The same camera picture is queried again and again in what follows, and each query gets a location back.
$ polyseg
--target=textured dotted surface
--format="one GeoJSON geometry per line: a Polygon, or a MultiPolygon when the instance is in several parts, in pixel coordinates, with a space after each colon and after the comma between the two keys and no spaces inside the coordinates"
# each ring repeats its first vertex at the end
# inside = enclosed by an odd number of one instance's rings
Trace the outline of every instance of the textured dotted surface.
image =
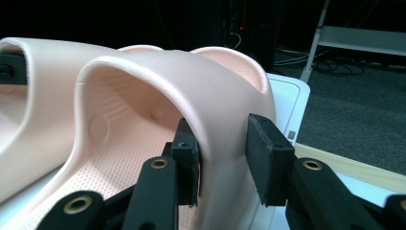
{"type": "MultiPolygon", "coordinates": [[[[107,199],[128,188],[137,182],[143,163],[161,155],[165,143],[173,140],[181,114],[168,99],[127,76],[104,79],[84,95],[93,114],[86,115],[91,122],[83,125],[89,157],[15,229],[35,229],[53,205],[72,192],[90,190],[107,199]]],[[[180,229],[191,229],[194,210],[180,208],[180,229]]]]}
{"type": "Polygon", "coordinates": [[[0,85],[0,150],[9,143],[24,118],[27,85],[0,85]]]}

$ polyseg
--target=dark background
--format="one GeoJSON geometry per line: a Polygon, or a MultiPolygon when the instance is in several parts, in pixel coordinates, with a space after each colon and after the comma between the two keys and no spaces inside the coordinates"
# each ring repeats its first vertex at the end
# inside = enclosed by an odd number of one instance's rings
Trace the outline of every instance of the dark background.
{"type": "MultiPolygon", "coordinates": [[[[227,45],[232,32],[243,36],[237,49],[269,71],[277,46],[310,48],[323,4],[323,0],[13,0],[2,2],[0,38],[62,39],[111,48],[150,44],[189,51],[227,45]],[[239,31],[242,20],[245,28],[239,31]]],[[[405,12],[406,1],[331,0],[326,24],[406,32],[405,12]]],[[[366,56],[354,51],[350,55],[366,56]]]]}

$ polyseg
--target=black metal bracket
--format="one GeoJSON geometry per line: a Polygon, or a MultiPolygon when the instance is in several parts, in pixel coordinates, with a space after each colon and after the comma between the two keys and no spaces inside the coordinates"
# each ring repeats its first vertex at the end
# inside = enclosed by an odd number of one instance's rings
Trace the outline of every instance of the black metal bracket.
{"type": "Polygon", "coordinates": [[[0,84],[27,84],[26,60],[22,55],[0,54],[0,84]]]}
{"type": "Polygon", "coordinates": [[[267,118],[249,115],[246,155],[261,203],[286,205],[293,230],[406,229],[406,195],[390,196],[384,208],[353,195],[327,164],[297,159],[267,118]]]}

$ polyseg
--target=gray carpet floor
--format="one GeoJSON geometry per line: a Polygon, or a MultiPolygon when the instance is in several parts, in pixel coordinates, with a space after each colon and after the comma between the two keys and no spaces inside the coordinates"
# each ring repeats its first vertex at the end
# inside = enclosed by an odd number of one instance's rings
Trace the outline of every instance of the gray carpet floor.
{"type": "MultiPolygon", "coordinates": [[[[364,69],[346,77],[312,72],[297,142],[406,175],[406,74],[364,69]]],[[[275,70],[298,79],[303,67],[275,70]]]]}

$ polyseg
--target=flesh-colored plastic part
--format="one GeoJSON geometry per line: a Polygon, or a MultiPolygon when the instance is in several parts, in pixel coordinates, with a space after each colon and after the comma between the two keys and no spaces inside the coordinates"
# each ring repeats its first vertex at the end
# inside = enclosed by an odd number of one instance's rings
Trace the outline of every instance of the flesh-colored plastic part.
{"type": "Polygon", "coordinates": [[[69,160],[6,226],[35,228],[59,199],[77,190],[109,198],[133,185],[144,161],[162,153],[185,117],[201,148],[202,168],[198,206],[181,208],[180,229],[248,228],[241,222],[254,215],[247,207],[256,191],[245,159],[247,117],[275,121],[275,107],[263,71],[240,75],[230,68],[182,51],[118,51],[89,61],[77,82],[69,160]]]}
{"type": "Polygon", "coordinates": [[[66,161],[74,144],[79,71],[112,51],[46,39],[0,41],[0,53],[25,57],[28,78],[28,85],[0,85],[0,203],[66,161]]]}

